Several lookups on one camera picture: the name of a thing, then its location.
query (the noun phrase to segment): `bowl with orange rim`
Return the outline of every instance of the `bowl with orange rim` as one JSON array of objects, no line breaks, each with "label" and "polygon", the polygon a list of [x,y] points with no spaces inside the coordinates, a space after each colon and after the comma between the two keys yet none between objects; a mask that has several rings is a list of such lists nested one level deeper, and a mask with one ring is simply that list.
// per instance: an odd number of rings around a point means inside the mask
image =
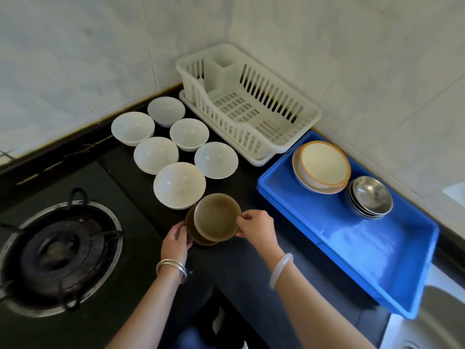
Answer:
[{"label": "bowl with orange rim", "polygon": [[346,155],[324,141],[301,146],[297,168],[304,182],[319,190],[347,185],[352,171]]}]

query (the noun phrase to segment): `brown bowl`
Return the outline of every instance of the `brown bowl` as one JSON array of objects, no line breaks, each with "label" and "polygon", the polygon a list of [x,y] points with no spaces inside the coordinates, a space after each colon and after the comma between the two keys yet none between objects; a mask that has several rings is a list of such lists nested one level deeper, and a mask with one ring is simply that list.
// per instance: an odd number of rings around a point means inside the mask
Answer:
[{"label": "brown bowl", "polygon": [[187,234],[191,237],[191,239],[202,246],[212,246],[217,244],[218,242],[216,241],[210,241],[204,238],[202,235],[199,234],[197,229],[195,228],[194,224],[194,211],[195,211],[195,206],[197,204],[193,205],[191,209],[189,209],[189,212],[187,212],[186,215],[186,229],[187,229]]},{"label": "brown bowl", "polygon": [[195,228],[207,240],[225,241],[239,231],[236,218],[240,214],[240,206],[235,199],[224,193],[212,193],[195,206]]}]

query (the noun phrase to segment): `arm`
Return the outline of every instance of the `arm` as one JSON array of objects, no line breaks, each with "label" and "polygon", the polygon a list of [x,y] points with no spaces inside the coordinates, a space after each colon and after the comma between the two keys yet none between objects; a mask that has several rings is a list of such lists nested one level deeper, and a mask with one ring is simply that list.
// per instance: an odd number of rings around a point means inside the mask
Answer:
[{"label": "arm", "polygon": [[[250,210],[238,217],[238,236],[247,237],[273,272],[284,252],[278,245],[273,218]],[[374,346],[324,299],[297,267],[288,262],[276,290],[304,348],[373,349]]]},{"label": "arm", "polygon": [[[184,222],[177,223],[166,235],[161,246],[162,260],[169,258],[186,264],[187,250],[192,241],[187,241],[183,225]],[[157,279],[107,349],[156,348],[181,279],[182,274],[176,267],[162,265]]]}]

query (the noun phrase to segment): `forearm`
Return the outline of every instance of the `forearm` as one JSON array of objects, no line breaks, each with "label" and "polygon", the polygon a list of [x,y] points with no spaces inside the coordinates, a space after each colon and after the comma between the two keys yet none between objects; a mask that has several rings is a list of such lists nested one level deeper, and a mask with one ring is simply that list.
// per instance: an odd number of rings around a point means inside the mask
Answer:
[{"label": "forearm", "polygon": [[177,268],[163,265],[159,276],[107,349],[156,348],[180,281]]},{"label": "forearm", "polygon": [[[266,253],[264,260],[271,272],[283,255],[281,249]],[[276,291],[304,348],[373,349],[293,263],[288,262],[282,270]]]}]

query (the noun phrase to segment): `white bowl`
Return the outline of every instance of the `white bowl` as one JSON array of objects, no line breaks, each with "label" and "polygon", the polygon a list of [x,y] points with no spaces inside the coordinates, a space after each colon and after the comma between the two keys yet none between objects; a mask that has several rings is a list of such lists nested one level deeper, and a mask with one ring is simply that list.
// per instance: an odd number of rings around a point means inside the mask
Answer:
[{"label": "white bowl", "polygon": [[147,114],[138,111],[126,112],[112,123],[112,134],[121,143],[135,147],[154,135],[155,123]]},{"label": "white bowl", "polygon": [[195,152],[194,162],[206,177],[224,179],[236,171],[239,158],[227,144],[208,142]]},{"label": "white bowl", "polygon": [[203,146],[210,136],[206,124],[196,119],[182,119],[173,124],[170,137],[176,145],[186,152],[195,152]]},{"label": "white bowl", "polygon": [[160,170],[154,181],[158,200],[172,209],[186,209],[202,198],[206,180],[193,164],[173,163]]},{"label": "white bowl", "polygon": [[299,175],[314,188],[338,187],[347,184],[351,168],[339,148],[323,141],[302,146],[299,154]]},{"label": "white bowl", "polygon": [[297,179],[297,181],[299,182],[299,184],[304,187],[306,190],[309,190],[311,192],[316,192],[316,193],[322,193],[322,194],[334,194],[334,193],[338,193],[338,192],[341,192],[342,190],[344,190],[344,188],[347,186],[347,184],[343,184],[341,186],[337,186],[337,187],[324,187],[324,188],[317,188],[317,187],[313,187],[313,186],[309,186],[306,184],[304,178],[302,176],[300,176],[300,171],[299,171],[299,156],[300,156],[300,148],[297,148],[294,152],[294,154],[292,155],[292,167],[293,167],[293,170],[294,170],[294,175]]},{"label": "white bowl", "polygon": [[144,140],[134,149],[134,161],[144,173],[156,175],[179,159],[178,147],[165,137]]},{"label": "white bowl", "polygon": [[186,107],[176,98],[159,97],[150,102],[147,111],[157,124],[162,127],[171,127],[184,117]]}]

